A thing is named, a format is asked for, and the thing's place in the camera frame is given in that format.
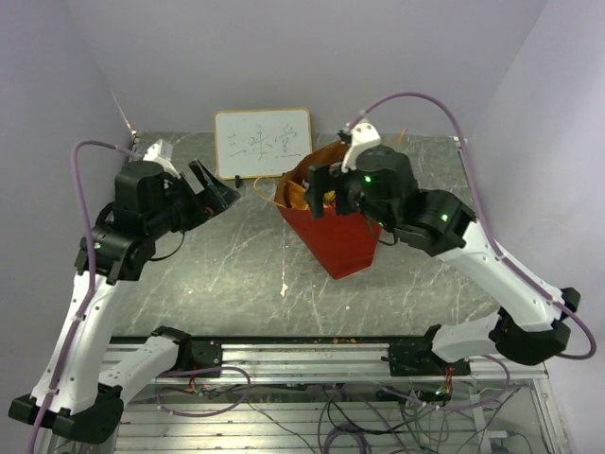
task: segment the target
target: whiteboard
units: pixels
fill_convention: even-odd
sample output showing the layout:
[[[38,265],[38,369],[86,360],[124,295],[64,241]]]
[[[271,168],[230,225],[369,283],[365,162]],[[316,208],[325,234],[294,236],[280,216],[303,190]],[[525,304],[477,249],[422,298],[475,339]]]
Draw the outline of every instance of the whiteboard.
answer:
[[[311,153],[306,109],[222,111],[215,114],[216,169],[232,180],[279,177]]]

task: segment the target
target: marble table surface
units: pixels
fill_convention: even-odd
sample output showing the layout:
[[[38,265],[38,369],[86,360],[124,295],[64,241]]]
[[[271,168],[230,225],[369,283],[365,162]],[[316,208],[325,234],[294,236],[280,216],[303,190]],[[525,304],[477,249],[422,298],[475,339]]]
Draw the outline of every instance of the marble table surface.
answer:
[[[193,159],[216,169],[211,133],[138,137],[139,147],[159,138],[172,143],[179,170]],[[316,135],[314,149],[335,139]],[[386,141],[410,157],[421,187],[452,191],[471,203],[453,139],[405,136],[400,146],[396,136]],[[270,197],[272,182],[260,183]],[[432,324],[462,323],[497,307],[468,278],[403,244],[379,244],[371,267],[334,280],[277,208],[256,195],[252,181],[239,192],[232,208],[187,234],[179,253],[146,265],[115,335],[146,336],[162,324],[192,335],[419,335]],[[171,252],[180,239],[162,238],[158,253]]]

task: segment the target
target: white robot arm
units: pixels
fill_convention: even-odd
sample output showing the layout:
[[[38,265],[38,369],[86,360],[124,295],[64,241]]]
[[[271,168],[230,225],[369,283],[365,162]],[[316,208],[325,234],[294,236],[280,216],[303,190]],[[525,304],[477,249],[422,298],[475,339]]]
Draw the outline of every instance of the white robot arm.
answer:
[[[565,349],[570,331],[562,306],[575,312],[577,291],[548,285],[497,243],[496,252],[473,210],[449,192],[419,189],[407,156],[381,145],[367,121],[341,138],[350,145],[342,162],[310,169],[305,198],[313,216],[323,216],[322,196],[335,191],[337,215],[361,212],[393,233],[394,242],[452,265],[501,305],[474,322],[431,327],[426,339],[432,354],[454,362],[500,353],[533,365]]]
[[[114,432],[124,406],[154,377],[192,366],[191,337],[161,326],[137,352],[101,371],[123,302],[144,265],[157,261],[156,240],[169,232],[184,234],[197,228],[239,198],[199,161],[189,164],[203,188],[196,194],[166,159],[169,147],[155,144],[142,161],[126,164],[115,177],[115,201],[102,210],[93,228],[93,299],[78,315],[90,284],[89,252],[82,239],[74,292],[59,341],[32,393],[12,401],[11,418],[32,425],[42,409],[42,427],[68,440],[98,445]],[[76,317],[78,328],[70,334]],[[66,342],[68,353],[61,358]],[[56,385],[55,374],[60,374]]]

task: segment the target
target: white wall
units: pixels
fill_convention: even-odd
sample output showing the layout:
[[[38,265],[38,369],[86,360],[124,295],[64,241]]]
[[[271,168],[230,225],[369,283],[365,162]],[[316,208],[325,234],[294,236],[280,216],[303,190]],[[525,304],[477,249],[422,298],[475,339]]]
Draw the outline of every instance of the white wall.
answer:
[[[578,453],[604,443],[603,24],[605,2],[550,0],[471,137],[496,236],[552,284],[581,292],[579,314],[600,344],[591,361],[547,363]],[[569,350],[586,348],[574,330]]]
[[[443,100],[470,131],[545,0],[67,0],[136,130],[211,131],[223,109],[304,106],[336,132],[399,90]],[[451,135],[420,100],[382,131]]]
[[[29,427],[9,420],[30,393],[69,306],[82,227],[69,148],[130,132],[61,0],[0,5],[0,409],[2,452],[25,452]],[[91,213],[112,196],[121,158],[81,153]]]

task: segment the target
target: whiteboard frame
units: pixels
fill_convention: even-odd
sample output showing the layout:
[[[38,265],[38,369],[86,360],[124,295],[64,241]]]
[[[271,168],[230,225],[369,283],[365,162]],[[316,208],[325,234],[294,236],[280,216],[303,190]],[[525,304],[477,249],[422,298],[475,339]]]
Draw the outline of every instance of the whiteboard frame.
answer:
[[[220,163],[218,161],[218,134],[216,133],[216,116],[218,114],[236,114],[236,113],[253,113],[253,112],[279,112],[279,111],[305,111],[306,112],[306,116],[309,120],[309,149],[311,150],[309,152],[309,154],[311,154],[313,152],[313,132],[311,131],[311,112],[306,108],[306,107],[283,107],[283,108],[278,108],[278,109],[237,109],[237,110],[232,110],[232,111],[218,111],[215,112],[215,160],[216,160],[216,175],[218,175],[218,178],[220,180],[225,180],[225,181],[233,181],[235,180],[235,176],[233,177],[222,177],[220,175]],[[250,175],[250,176],[240,176],[239,178],[241,180],[252,180],[252,179],[256,179],[256,178],[260,178],[260,177],[267,177],[267,178],[277,178],[277,177],[281,177],[282,175]]]

